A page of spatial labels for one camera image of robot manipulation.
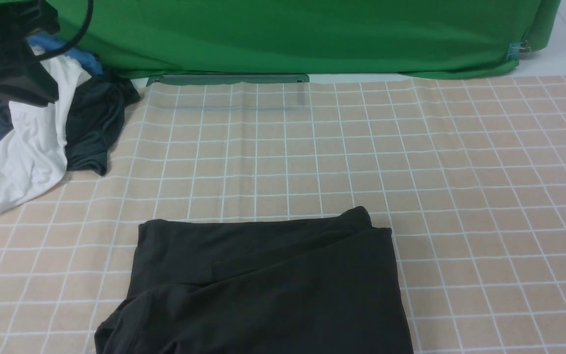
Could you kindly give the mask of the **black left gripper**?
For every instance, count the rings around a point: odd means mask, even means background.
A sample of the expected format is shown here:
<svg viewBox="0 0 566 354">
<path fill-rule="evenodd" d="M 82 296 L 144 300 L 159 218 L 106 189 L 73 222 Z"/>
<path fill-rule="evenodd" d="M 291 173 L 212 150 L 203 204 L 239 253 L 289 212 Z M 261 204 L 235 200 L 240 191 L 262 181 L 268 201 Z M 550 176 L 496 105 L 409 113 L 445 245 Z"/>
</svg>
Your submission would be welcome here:
<svg viewBox="0 0 566 354">
<path fill-rule="evenodd" d="M 56 80 L 27 42 L 60 29 L 58 13 L 44 0 L 0 3 L 0 99 L 46 107 L 59 99 Z"/>
</svg>

